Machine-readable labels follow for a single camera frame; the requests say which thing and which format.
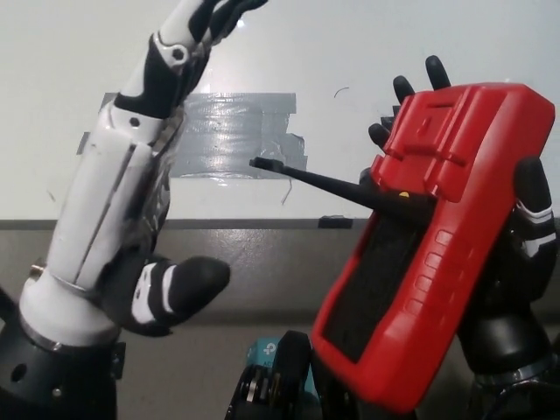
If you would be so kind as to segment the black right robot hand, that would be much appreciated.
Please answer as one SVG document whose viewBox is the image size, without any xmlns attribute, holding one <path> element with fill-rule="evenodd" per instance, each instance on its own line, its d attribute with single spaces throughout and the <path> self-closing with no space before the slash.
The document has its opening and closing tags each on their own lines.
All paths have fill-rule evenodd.
<svg viewBox="0 0 560 420">
<path fill-rule="evenodd" d="M 515 83 L 454 86 L 430 56 L 431 88 L 394 79 L 382 148 L 360 177 L 372 209 L 346 290 L 315 337 L 361 375 L 431 378 L 453 338 L 477 375 L 550 357 L 531 311 L 557 259 L 541 162 L 552 103 Z"/>
</svg>

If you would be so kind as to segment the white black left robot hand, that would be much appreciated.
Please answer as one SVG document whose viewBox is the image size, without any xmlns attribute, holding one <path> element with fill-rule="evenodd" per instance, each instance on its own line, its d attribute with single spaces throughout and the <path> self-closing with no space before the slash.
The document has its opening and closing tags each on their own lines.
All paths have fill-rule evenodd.
<svg viewBox="0 0 560 420">
<path fill-rule="evenodd" d="M 19 299 L 24 331 L 50 350 L 95 347 L 121 330 L 162 337 L 229 283 L 227 263 L 155 255 L 170 208 L 184 103 L 210 53 L 257 1 L 183 1 L 100 111 L 53 231 Z"/>
</svg>

